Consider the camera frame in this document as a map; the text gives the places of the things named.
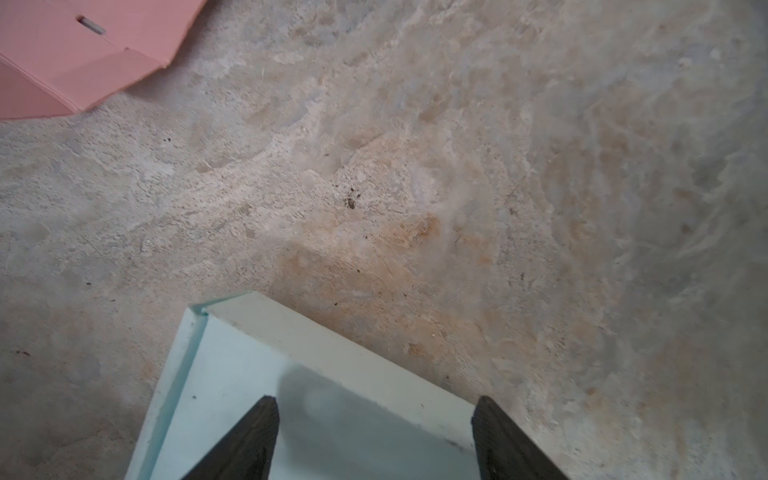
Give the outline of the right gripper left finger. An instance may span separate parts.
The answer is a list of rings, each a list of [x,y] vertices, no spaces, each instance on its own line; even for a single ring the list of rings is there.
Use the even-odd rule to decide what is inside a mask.
[[[277,400],[263,396],[183,480],[267,479],[279,432]]]

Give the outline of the light blue paper box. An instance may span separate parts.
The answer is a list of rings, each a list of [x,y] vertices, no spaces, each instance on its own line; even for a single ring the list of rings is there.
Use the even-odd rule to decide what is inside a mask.
[[[180,479],[261,398],[273,479],[475,479],[472,405],[260,294],[188,307],[127,470]]]

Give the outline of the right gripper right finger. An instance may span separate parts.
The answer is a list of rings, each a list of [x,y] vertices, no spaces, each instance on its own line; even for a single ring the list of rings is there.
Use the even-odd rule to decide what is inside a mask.
[[[482,480],[568,480],[491,397],[479,398],[471,426]]]

